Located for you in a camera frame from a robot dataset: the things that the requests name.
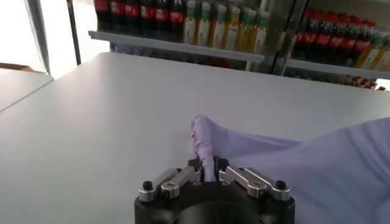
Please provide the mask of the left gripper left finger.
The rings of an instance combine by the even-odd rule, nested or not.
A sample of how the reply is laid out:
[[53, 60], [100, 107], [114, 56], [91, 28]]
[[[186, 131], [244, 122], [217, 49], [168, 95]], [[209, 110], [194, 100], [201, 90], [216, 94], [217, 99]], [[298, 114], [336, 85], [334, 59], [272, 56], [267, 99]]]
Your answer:
[[144, 181], [138, 190], [138, 199], [144, 203], [155, 201], [158, 197], [168, 199], [180, 195], [187, 183], [201, 181], [201, 162], [199, 158], [188, 161], [184, 168], [170, 168], [152, 181]]

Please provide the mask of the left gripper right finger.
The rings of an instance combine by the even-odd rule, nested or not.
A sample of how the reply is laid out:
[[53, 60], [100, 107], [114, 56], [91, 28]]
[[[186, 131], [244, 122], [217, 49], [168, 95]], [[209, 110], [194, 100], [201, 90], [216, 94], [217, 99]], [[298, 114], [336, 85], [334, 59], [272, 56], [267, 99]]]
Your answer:
[[236, 167], [218, 156], [214, 157], [216, 178], [223, 183], [238, 183], [252, 198], [261, 198], [268, 194], [274, 200], [288, 201], [291, 190], [283, 180], [273, 180], [251, 167]]

